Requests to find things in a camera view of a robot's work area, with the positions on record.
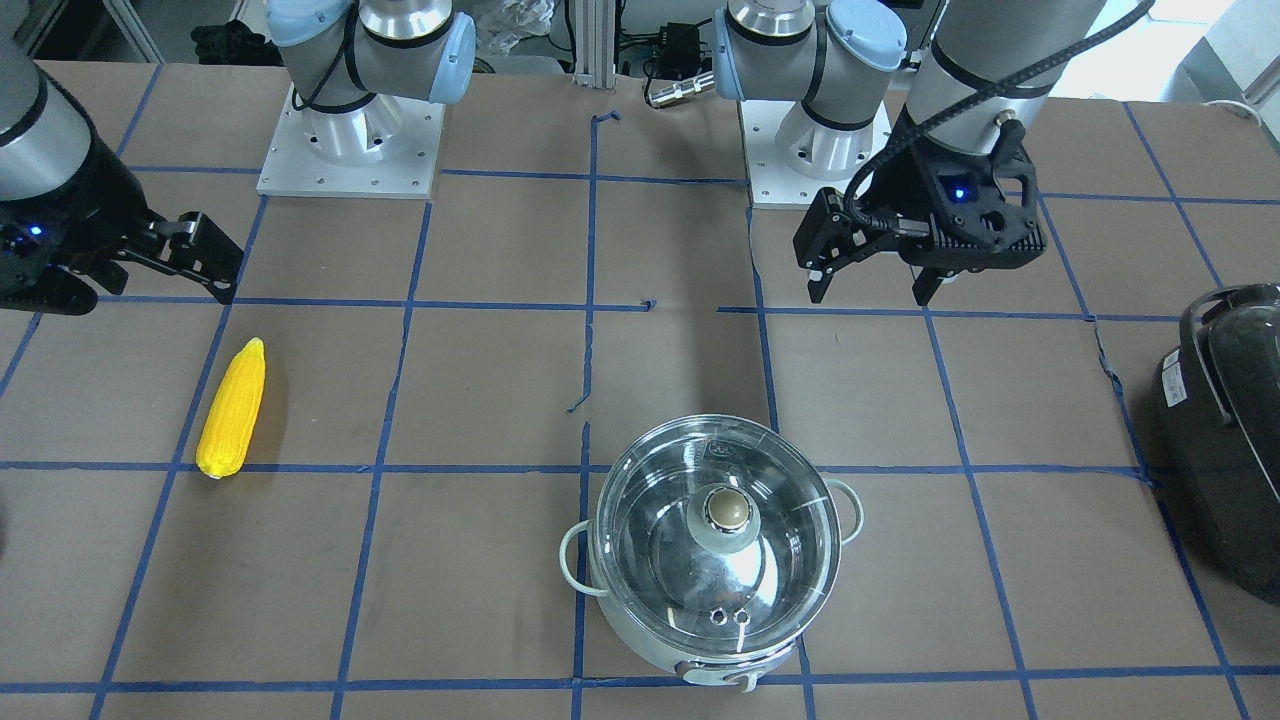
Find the pot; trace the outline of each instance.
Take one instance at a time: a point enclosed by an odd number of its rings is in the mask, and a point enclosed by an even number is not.
[[[854,505],[844,537],[831,491]],[[836,580],[861,501],[750,420],[695,415],[631,443],[559,566],[637,655],[699,685],[755,688],[795,650]],[[564,553],[588,533],[588,585]]]

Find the pot handle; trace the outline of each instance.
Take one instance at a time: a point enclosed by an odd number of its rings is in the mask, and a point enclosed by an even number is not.
[[[840,538],[840,547],[845,547],[846,544],[854,542],[854,538],[856,538],[859,533],[863,532],[863,518],[865,516],[863,514],[863,501],[860,497],[858,497],[858,493],[854,492],[854,488],[849,487],[842,480],[837,480],[835,478],[823,478],[823,482],[827,483],[827,487],[829,489],[840,491],[845,497],[850,500],[850,502],[854,503],[854,516],[856,518],[856,520],[854,520],[854,529],[850,530],[847,536]]]
[[[573,573],[570,573],[568,570],[568,560],[564,560],[564,551],[568,550],[568,541],[573,539],[576,534],[585,532],[590,527],[591,527],[590,520],[582,520],[581,523],[570,528],[568,532],[564,533],[564,537],[561,538],[561,551],[559,551],[561,575],[564,575],[564,582],[568,583],[570,587],[572,587],[577,592],[593,597],[604,597],[609,594],[609,591],[602,591],[600,588],[593,588],[591,585],[584,585],[582,583],[577,582],[577,578],[573,577]]]

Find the sticker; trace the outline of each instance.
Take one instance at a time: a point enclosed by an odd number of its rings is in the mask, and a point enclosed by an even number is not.
[[[1172,364],[1166,365],[1164,372],[1160,373],[1160,382],[1165,386],[1165,404],[1170,407],[1187,400],[1187,386],[1183,384],[1181,363],[1174,360]]]

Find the corn cob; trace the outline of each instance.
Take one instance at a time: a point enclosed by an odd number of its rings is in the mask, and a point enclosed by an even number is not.
[[[244,464],[265,380],[266,355],[255,337],[227,366],[196,447],[196,465],[210,478],[234,475]]]

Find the transparent lid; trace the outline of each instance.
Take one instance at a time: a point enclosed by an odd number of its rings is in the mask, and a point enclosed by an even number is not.
[[[840,559],[818,471],[768,428],[727,415],[672,420],[632,443],[593,533],[626,611],[701,656],[746,656],[799,634]]]

